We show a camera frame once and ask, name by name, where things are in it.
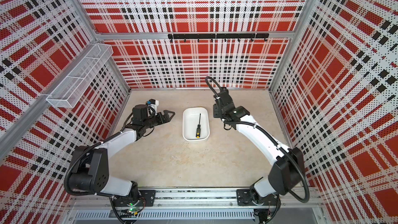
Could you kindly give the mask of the black yellow screwdriver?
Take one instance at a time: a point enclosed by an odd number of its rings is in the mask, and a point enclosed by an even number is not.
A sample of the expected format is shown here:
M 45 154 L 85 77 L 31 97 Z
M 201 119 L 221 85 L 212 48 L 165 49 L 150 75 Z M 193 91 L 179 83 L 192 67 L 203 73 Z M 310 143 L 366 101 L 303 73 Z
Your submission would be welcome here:
M 201 114 L 199 114 L 199 121 L 196 129 L 195 137 L 199 139 L 201 137 Z

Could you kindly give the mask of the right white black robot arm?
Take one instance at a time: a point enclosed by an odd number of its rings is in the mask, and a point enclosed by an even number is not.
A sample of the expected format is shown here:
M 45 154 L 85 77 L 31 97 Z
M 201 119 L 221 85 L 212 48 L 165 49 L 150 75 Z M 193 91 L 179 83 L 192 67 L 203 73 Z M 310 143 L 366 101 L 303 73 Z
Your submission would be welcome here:
M 238 131 L 249 139 L 272 166 L 268 176 L 262 177 L 250 186 L 250 197 L 255 204 L 262 204 L 270 195 L 290 194 L 299 202 L 310 199 L 309 185 L 305 177 L 302 151 L 276 140 L 242 106 L 236 107 L 229 90 L 214 78 L 205 77 L 205 83 L 214 93 L 214 118 Z

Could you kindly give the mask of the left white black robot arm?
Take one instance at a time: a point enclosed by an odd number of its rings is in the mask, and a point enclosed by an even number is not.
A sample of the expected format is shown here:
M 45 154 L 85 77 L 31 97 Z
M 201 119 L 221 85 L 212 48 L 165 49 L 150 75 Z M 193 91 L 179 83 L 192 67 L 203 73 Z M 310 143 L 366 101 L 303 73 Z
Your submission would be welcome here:
M 137 182 L 114 177 L 109 160 L 122 149 L 150 135 L 156 126 L 171 122 L 175 112 L 157 112 L 158 102 L 136 105 L 120 131 L 91 146 L 78 146 L 64 177 L 64 189 L 71 196 L 97 195 L 123 199 L 134 205 L 142 199 Z

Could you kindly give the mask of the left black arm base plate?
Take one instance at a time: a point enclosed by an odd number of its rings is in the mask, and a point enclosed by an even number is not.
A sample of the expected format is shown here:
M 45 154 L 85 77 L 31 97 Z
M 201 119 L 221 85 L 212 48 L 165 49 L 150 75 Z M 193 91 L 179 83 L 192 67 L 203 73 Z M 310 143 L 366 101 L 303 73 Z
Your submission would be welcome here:
M 155 194 L 155 190 L 139 190 L 136 197 L 114 197 L 113 203 L 115 207 L 152 207 L 155 200 Z

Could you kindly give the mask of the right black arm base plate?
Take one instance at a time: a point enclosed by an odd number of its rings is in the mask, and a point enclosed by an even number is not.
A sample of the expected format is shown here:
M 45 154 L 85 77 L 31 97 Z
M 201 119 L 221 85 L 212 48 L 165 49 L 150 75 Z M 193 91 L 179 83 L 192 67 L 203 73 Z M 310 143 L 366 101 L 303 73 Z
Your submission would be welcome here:
M 238 206 L 276 206 L 279 202 L 278 195 L 270 194 L 262 198 L 250 189 L 238 189 L 236 199 Z

